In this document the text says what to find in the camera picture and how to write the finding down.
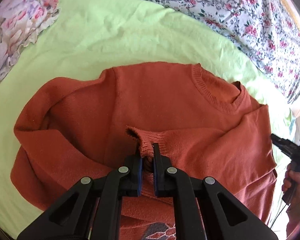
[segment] ribbed cuff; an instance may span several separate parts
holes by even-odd
[[[167,147],[165,144],[165,137],[166,132],[149,132],[149,131],[143,131],[140,129],[137,129],[135,127],[128,127],[127,128],[127,134],[132,136],[133,138],[136,138],[139,143],[139,151],[141,157],[149,157],[150,159],[154,156],[154,151],[152,144],[158,143],[160,148],[160,153],[162,155],[166,155],[167,153]]]

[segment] black cable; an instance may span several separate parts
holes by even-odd
[[[277,218],[280,216],[281,212],[284,210],[284,208],[287,206],[287,204],[284,205],[284,207],[282,208],[282,210],[279,212],[279,214],[276,216],[276,218],[274,219],[274,221],[272,222],[272,225],[270,226],[270,229],[273,227],[274,222],[277,220]]]

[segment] human hand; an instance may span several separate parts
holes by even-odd
[[[293,179],[297,183],[295,194],[293,195],[290,203],[290,207],[293,208],[295,205],[300,203],[300,172],[291,170],[291,163],[287,166],[287,171],[283,180],[283,192],[286,192],[291,187],[291,182],[288,180],[288,178]]]

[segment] green bedsheet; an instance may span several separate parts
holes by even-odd
[[[241,81],[269,105],[272,131],[290,136],[291,115],[282,94],[230,41],[202,23],[142,0],[60,0],[60,7],[57,22],[25,48],[0,84],[0,227],[13,238],[41,213],[10,181],[20,146],[13,126],[27,101],[54,77],[92,80],[113,66],[199,62],[229,82]],[[282,171],[287,160],[277,150],[274,158]]]

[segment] pink rose pattern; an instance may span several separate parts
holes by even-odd
[[[0,81],[19,58],[19,47],[35,43],[58,17],[58,0],[2,0],[0,3]]]
[[[38,19],[44,17],[45,9],[53,9],[57,2],[48,0],[46,7],[46,0],[41,1],[41,9],[28,9]],[[288,102],[300,95],[300,32],[280,0],[148,1],[183,12],[230,39]]]

